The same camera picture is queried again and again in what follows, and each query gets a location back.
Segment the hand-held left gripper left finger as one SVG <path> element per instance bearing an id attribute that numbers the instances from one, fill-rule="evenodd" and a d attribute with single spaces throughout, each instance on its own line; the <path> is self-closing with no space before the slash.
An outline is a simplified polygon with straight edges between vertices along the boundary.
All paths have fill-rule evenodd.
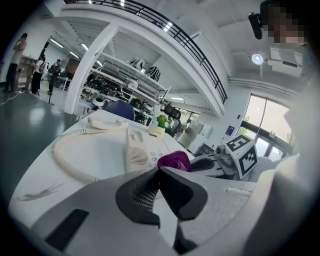
<path id="1" fill-rule="evenodd" d="M 157 171 L 134 171 L 79 189 L 32 226 L 59 256 L 174 256 L 177 219 Z"/>

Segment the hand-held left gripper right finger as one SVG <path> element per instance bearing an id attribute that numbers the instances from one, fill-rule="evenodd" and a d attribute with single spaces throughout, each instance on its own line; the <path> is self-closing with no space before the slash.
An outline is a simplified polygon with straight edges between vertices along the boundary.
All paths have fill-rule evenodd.
<path id="1" fill-rule="evenodd" d="M 223 230 L 245 205 L 256 183 L 161 168 L 159 232 L 183 254 Z"/>

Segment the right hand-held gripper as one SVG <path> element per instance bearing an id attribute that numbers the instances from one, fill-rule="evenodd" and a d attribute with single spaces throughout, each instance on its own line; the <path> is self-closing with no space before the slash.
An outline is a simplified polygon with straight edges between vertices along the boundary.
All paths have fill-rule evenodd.
<path id="1" fill-rule="evenodd" d="M 240 134 L 221 144 L 215 150 L 217 159 L 223 167 L 232 169 L 235 173 L 226 174 L 214 154 L 197 156 L 190 161 L 193 174 L 225 180 L 242 180 L 258 164 L 255 141 Z"/>

